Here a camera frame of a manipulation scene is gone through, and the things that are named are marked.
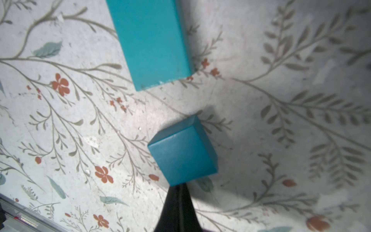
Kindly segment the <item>teal rectangular block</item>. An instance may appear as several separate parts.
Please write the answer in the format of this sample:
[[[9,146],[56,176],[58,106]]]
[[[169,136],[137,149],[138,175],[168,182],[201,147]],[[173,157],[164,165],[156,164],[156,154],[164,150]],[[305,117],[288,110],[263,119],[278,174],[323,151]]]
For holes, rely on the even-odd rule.
[[[107,1],[137,91],[195,72],[181,1]]]

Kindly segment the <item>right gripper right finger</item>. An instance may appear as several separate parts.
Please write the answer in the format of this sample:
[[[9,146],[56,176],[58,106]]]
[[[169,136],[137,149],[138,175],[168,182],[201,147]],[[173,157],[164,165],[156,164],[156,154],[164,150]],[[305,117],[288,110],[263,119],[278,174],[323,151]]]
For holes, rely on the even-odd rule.
[[[187,184],[180,185],[180,231],[203,232],[197,219]]]

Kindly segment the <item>small teal cube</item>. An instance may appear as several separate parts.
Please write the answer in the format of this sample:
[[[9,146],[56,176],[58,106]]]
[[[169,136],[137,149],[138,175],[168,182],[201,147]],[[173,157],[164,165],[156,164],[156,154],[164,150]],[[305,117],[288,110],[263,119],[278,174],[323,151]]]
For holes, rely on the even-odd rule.
[[[147,147],[170,186],[218,172],[216,151],[197,115],[159,131]]]

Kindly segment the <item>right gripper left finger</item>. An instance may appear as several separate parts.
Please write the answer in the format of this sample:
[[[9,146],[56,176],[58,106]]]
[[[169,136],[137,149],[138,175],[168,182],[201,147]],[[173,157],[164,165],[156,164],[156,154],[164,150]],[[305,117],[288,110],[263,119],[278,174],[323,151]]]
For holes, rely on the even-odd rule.
[[[158,223],[154,232],[179,232],[179,196],[181,186],[172,186],[169,188],[164,207],[162,209]]]

